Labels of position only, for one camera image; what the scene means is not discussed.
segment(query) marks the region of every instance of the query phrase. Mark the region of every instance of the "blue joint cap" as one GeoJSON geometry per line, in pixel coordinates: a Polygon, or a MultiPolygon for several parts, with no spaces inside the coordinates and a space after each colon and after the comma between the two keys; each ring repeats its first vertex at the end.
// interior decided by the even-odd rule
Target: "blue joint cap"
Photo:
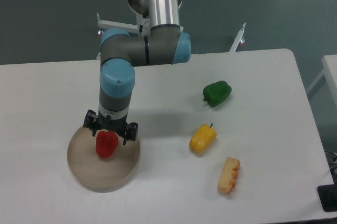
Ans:
{"type": "Polygon", "coordinates": [[[191,58],[191,39],[188,33],[181,33],[172,64],[188,62],[191,58]]]}
{"type": "Polygon", "coordinates": [[[108,29],[108,30],[105,30],[103,35],[102,35],[102,38],[101,38],[101,45],[100,45],[100,50],[101,50],[101,46],[102,44],[110,37],[114,36],[114,35],[118,35],[118,34],[122,34],[122,35],[126,35],[128,37],[130,37],[129,33],[124,30],[124,29],[121,29],[121,28],[111,28],[111,29],[108,29]]]}
{"type": "Polygon", "coordinates": [[[114,58],[102,66],[101,88],[113,98],[119,99],[131,94],[135,86],[135,79],[135,70],[127,60],[114,58]]]}

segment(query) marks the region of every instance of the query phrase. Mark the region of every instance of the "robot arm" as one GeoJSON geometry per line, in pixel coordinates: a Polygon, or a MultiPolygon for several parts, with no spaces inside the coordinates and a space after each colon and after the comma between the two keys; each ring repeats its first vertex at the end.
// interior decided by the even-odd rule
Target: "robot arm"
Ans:
{"type": "Polygon", "coordinates": [[[135,141],[137,123],[126,121],[135,66],[187,62],[191,57],[191,42],[181,33],[177,0],[148,0],[151,20],[149,36],[130,37],[113,28],[101,39],[100,103],[98,114],[89,110],[83,126],[96,131],[106,129],[127,140],[135,141]]]}

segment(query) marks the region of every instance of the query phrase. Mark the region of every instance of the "green bell pepper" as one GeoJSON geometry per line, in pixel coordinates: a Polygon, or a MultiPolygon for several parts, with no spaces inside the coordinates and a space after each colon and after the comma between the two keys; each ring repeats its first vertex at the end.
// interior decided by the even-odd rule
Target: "green bell pepper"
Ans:
{"type": "Polygon", "coordinates": [[[225,81],[218,81],[216,83],[207,85],[204,88],[204,100],[207,101],[211,107],[215,107],[225,101],[231,92],[232,87],[230,87],[228,83],[225,81]]]}

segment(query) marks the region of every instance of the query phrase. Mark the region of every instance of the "yellow bell pepper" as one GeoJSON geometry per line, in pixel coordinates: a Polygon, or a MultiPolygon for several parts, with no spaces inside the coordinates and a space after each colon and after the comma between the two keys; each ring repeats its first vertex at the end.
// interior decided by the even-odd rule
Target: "yellow bell pepper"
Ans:
{"type": "Polygon", "coordinates": [[[216,131],[207,124],[202,124],[190,141],[190,149],[199,154],[207,149],[216,138],[216,131]]]}

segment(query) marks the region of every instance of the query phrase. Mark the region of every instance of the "black cable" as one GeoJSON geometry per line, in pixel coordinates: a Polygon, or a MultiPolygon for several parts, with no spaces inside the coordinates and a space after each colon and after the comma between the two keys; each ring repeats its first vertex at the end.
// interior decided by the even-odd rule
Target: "black cable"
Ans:
{"type": "Polygon", "coordinates": [[[332,151],[330,151],[330,150],[325,150],[324,152],[325,152],[325,153],[332,154],[332,160],[333,160],[333,161],[336,161],[336,160],[337,160],[337,153],[336,153],[336,152],[332,152],[332,151]]]}

